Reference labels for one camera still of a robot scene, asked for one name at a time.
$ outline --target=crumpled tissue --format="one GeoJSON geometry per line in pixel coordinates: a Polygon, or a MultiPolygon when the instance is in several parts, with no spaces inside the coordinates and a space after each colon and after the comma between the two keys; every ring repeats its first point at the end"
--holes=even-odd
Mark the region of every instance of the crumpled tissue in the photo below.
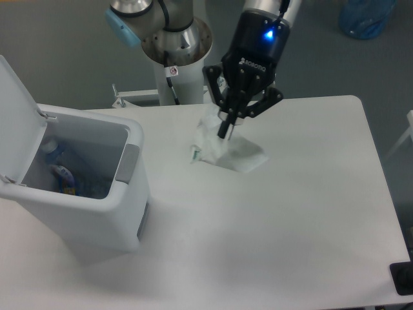
{"type": "Polygon", "coordinates": [[[246,173],[266,162],[268,156],[264,150],[237,131],[233,132],[230,140],[217,136],[222,122],[217,116],[218,112],[219,108],[211,103],[199,121],[191,147],[192,163],[203,161],[246,173]]]}

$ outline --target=black object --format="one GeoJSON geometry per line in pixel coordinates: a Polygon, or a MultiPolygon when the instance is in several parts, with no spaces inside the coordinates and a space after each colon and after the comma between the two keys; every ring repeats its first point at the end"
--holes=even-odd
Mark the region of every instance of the black object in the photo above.
{"type": "Polygon", "coordinates": [[[393,263],[390,265],[394,286],[399,295],[413,295],[413,263],[393,263]]]}
{"type": "Polygon", "coordinates": [[[281,18],[271,20],[255,12],[243,12],[222,65],[203,68],[213,102],[220,112],[228,114],[219,129],[220,138],[225,137],[237,118],[254,118],[283,99],[272,84],[289,34],[290,27],[281,18]],[[228,85],[225,98],[217,85],[221,74],[228,85]],[[263,99],[248,106],[252,96],[263,90],[263,99]]]}

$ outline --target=light blue cap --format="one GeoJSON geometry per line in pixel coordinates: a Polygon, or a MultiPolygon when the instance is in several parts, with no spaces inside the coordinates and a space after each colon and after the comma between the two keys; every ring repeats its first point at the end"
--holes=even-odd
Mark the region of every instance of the light blue cap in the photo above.
{"type": "Polygon", "coordinates": [[[105,12],[106,21],[110,28],[115,32],[115,35],[128,47],[135,47],[140,44],[141,40],[133,31],[119,18],[111,9],[105,12]]]}

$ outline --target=cable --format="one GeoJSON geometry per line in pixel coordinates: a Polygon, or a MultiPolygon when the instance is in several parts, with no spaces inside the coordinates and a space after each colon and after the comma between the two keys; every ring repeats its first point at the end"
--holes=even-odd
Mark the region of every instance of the cable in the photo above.
{"type": "MultiPolygon", "coordinates": [[[[168,52],[167,51],[163,52],[163,67],[164,68],[168,67],[168,52]]],[[[167,77],[166,82],[168,83],[168,86],[172,91],[172,95],[174,97],[175,105],[180,105],[181,103],[179,102],[179,99],[178,99],[178,96],[176,94],[175,88],[172,84],[172,79],[170,77],[167,77]]]]}

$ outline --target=sticker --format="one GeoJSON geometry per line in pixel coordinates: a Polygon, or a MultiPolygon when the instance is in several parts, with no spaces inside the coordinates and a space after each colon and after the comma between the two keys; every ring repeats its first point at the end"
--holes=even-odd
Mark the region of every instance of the sticker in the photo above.
{"type": "Polygon", "coordinates": [[[172,67],[166,67],[165,68],[165,76],[167,78],[171,78],[172,76],[177,76],[179,74],[178,72],[178,67],[177,66],[172,66],[172,67]]]}

